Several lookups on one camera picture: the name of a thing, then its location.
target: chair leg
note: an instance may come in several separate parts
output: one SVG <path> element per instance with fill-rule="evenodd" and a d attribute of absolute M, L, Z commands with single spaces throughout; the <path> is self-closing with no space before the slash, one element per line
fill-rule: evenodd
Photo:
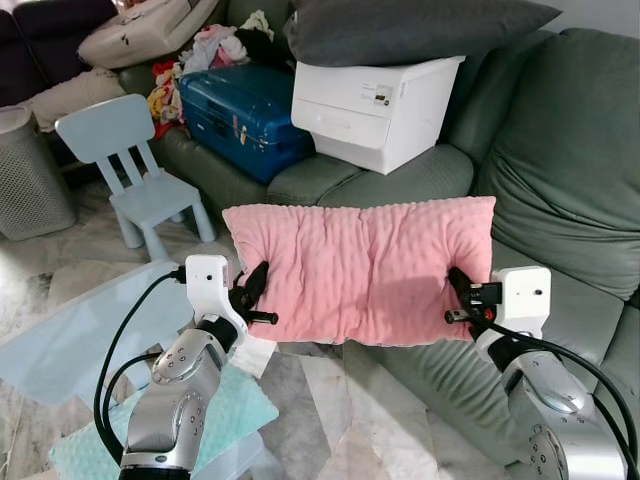
<path fill-rule="evenodd" d="M 144 241 L 147 244 L 151 260 L 169 260 L 169 254 L 164 249 L 164 245 L 162 245 L 155 228 L 145 227 L 142 229 L 142 233 L 144 234 Z"/>
<path fill-rule="evenodd" d="M 142 240 L 142 236 L 140 235 L 138 227 L 136 227 L 133 222 L 125 217 L 121 212 L 119 212 L 117 208 L 114 208 L 114 210 L 116 211 L 116 217 L 118 218 L 118 223 L 120 224 L 120 230 L 122 230 L 124 244 L 129 248 L 141 247 L 144 241 Z"/>
<path fill-rule="evenodd" d="M 211 221 L 207 216 L 207 212 L 202 205 L 202 202 L 197 202 L 192 205 L 193 215 L 196 217 L 196 223 L 198 224 L 198 233 L 200 234 L 200 240 L 204 243 L 213 242 L 216 239 L 216 232 L 211 226 Z"/>
<path fill-rule="evenodd" d="M 182 222 L 184 222 L 184 213 L 183 212 L 176 213 L 174 216 L 171 217 L 171 221 L 173 223 L 182 223 Z"/>

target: light blue child chair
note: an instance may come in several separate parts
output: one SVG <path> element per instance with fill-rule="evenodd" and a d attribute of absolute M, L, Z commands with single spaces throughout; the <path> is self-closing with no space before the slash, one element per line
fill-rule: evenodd
<path fill-rule="evenodd" d="M 78 160 L 98 165 L 113 193 L 109 200 L 127 247 L 140 247 L 144 237 L 151 260 L 168 259 L 155 227 L 170 218 L 179 221 L 187 208 L 193 209 L 200 239 L 215 239 L 198 190 L 158 168 L 147 144 L 155 129 L 142 95 L 127 95 L 67 115 L 56 122 L 56 131 Z M 144 179 L 131 158 L 131 147 L 138 148 L 147 167 Z M 108 157 L 114 154 L 131 181 L 129 187 L 122 185 L 111 166 Z"/>

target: light blue towel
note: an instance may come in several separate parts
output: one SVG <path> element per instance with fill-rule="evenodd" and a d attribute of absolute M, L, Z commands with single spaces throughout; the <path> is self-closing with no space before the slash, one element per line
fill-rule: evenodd
<path fill-rule="evenodd" d="M 124 444 L 129 417 L 142 391 L 110 410 L 113 431 Z M 235 442 L 278 416 L 253 377 L 233 365 L 222 371 L 220 387 L 213 397 L 200 443 L 194 473 Z M 95 424 L 60 441 L 49 452 L 59 480 L 113 480 L 120 469 L 102 444 Z"/>

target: chair backrest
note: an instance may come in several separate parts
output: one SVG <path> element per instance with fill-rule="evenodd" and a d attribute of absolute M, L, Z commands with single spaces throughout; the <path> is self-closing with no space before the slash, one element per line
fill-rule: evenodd
<path fill-rule="evenodd" d="M 124 193 L 109 156 L 117 154 L 132 185 L 143 184 L 129 148 L 137 147 L 152 177 L 160 175 L 147 140 L 155 128 L 147 100 L 138 94 L 99 103 L 62 117 L 56 131 L 73 154 L 83 163 L 97 163 L 114 195 Z"/>
<path fill-rule="evenodd" d="M 74 395 L 92 408 L 102 362 L 113 336 L 138 297 L 176 267 L 156 261 L 62 305 L 25 332 L 0 339 L 0 378 L 34 400 L 57 405 Z M 172 344 L 193 318 L 186 287 L 165 280 L 149 295 L 124 330 L 110 371 L 160 343 Z M 128 377 L 137 388 L 149 382 L 146 365 Z"/>

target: label sticker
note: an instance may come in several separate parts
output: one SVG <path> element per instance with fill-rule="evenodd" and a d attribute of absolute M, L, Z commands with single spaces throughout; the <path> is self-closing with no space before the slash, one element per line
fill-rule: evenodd
<path fill-rule="evenodd" d="M 391 85 L 364 82 L 360 84 L 360 99 L 365 102 L 372 102 L 374 105 L 388 107 L 393 96 Z"/>
<path fill-rule="evenodd" d="M 360 86 L 360 98 L 362 100 L 373 101 L 375 97 L 376 97 L 375 83 L 363 83 Z"/>

